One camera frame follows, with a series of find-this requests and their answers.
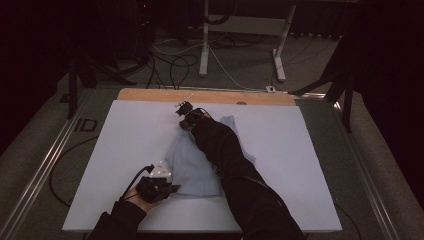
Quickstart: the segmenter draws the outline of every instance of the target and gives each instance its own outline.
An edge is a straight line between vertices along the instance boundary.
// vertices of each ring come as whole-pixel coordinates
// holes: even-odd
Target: white table surface
[[[303,231],[341,230],[300,109],[193,103],[212,117],[234,115],[240,141]],[[91,231],[144,166],[164,160],[182,131],[174,103],[116,100],[82,177],[63,230]],[[139,226],[151,232],[240,231],[225,198],[168,198]]]

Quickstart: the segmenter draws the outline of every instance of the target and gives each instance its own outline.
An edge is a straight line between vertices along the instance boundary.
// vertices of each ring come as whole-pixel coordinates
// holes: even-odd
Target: dark background
[[[115,59],[143,54],[148,41],[141,36],[145,42],[134,48],[134,39],[140,33],[137,27],[127,24],[134,16],[131,13],[122,18],[133,2],[120,2],[127,8],[123,6],[116,14],[106,14],[105,20],[104,11],[113,9],[108,4],[116,1],[1,1],[0,154],[56,91],[57,82],[67,73],[72,49],[81,49],[110,66],[115,65]],[[199,24],[202,1],[156,2],[156,24],[181,40],[187,37],[187,25]],[[211,13],[234,11],[234,1],[210,2]],[[283,18],[275,10],[278,8],[288,9],[287,2],[264,0],[258,6],[257,1],[245,0],[239,1],[237,14]],[[419,0],[387,0],[377,4],[302,1],[291,27],[295,37],[344,36],[324,75],[346,71],[355,77],[355,90],[362,94],[421,206],[424,202],[421,140],[424,119],[420,97],[424,69],[422,9]],[[122,43],[110,40],[117,29],[127,31],[128,38],[123,41],[131,48],[121,48]]]

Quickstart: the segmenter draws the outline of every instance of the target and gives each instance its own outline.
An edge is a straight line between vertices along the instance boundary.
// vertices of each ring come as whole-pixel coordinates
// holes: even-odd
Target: table
[[[138,170],[163,160],[181,131],[174,105],[187,96],[194,107],[205,108],[214,117],[235,116],[243,146],[257,158],[256,168],[283,197],[303,231],[341,230],[303,117],[290,95],[143,89],[124,89],[113,103],[64,230],[91,231]],[[251,121],[263,124],[255,127]],[[212,197],[169,198],[149,212],[139,230],[239,232],[240,228],[225,198]]]

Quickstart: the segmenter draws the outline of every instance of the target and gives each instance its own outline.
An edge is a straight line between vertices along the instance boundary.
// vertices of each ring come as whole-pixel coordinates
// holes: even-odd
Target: black sleeve
[[[285,203],[245,159],[237,135],[229,127],[204,118],[191,133],[199,149],[218,167],[228,205],[244,240],[304,239]]]
[[[112,213],[104,212],[89,240],[136,240],[137,229],[146,213],[131,202],[115,203]]]

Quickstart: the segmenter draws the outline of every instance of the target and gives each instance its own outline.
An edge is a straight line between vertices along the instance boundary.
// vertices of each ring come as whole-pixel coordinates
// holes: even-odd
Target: stand
[[[231,18],[225,24],[221,25],[209,25],[207,22],[205,22],[203,24],[203,47],[202,56],[200,58],[199,76],[205,77],[208,74],[209,31],[254,33],[281,36],[278,47],[272,50],[272,57],[277,72],[277,80],[279,82],[284,82],[286,80],[286,76],[284,74],[283,63],[281,61],[281,52],[283,51],[284,43],[286,42],[295,10],[296,5],[291,5],[289,12],[284,20],[231,16]],[[209,15],[209,0],[205,0],[204,16],[206,18],[216,17]]]
[[[333,84],[331,85],[328,92],[325,94],[324,100],[336,103],[337,100],[339,100],[339,98],[343,94],[343,92],[345,92],[342,122],[346,128],[346,131],[351,133],[352,130],[350,128],[350,112],[352,108],[352,96],[354,86],[354,77],[352,74],[346,72],[335,72],[333,74],[329,74],[325,77],[322,77],[321,79],[299,90],[291,91],[288,93],[291,95],[300,96],[329,82],[333,82]]]
[[[93,72],[97,71],[103,75],[110,77],[112,80],[119,82],[122,85],[134,86],[137,83],[126,80],[118,74],[112,72],[105,66],[100,65],[90,57],[85,56],[83,53],[74,51],[74,54],[70,55],[69,60],[69,94],[68,99],[62,102],[69,103],[68,119],[71,119],[78,108],[78,89],[77,79],[79,76],[84,87],[95,88],[97,85],[97,79]]]

